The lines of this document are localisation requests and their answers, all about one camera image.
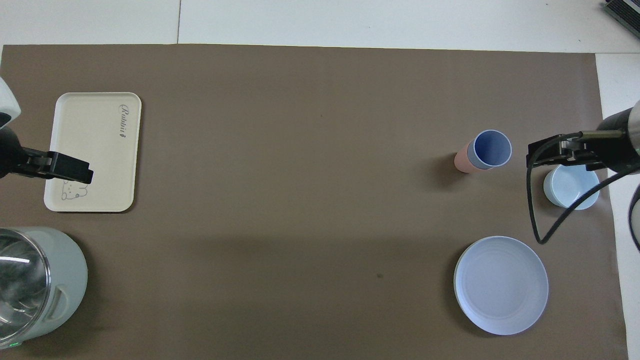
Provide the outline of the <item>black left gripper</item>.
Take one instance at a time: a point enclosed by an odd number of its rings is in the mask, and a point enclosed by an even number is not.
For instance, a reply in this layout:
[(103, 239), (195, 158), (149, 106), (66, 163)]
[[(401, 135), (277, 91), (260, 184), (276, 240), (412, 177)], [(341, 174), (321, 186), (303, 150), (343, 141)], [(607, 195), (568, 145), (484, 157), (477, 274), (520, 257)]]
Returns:
[[(50, 161), (50, 174), (45, 170)], [(0, 177), (16, 174), (28, 178), (53, 178), (91, 184), (94, 171), (87, 161), (60, 152), (48, 153), (24, 147), (18, 136), (8, 127), (0, 130)]]

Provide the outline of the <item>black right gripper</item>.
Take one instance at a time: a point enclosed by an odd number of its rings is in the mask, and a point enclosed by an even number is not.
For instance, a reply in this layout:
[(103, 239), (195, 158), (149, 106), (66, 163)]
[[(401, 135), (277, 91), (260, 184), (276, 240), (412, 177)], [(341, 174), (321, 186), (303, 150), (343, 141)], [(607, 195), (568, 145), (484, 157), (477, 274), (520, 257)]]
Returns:
[(630, 107), (606, 117), (596, 130), (580, 131), (571, 137), (567, 141), (568, 151), (560, 140), (565, 134), (556, 134), (528, 144), (527, 164), (539, 149), (551, 142), (535, 158), (532, 167), (557, 164), (569, 153), (568, 159), (562, 161), (564, 166), (585, 165), (589, 171), (608, 168), (617, 174), (638, 174), (639, 135), (640, 110)]

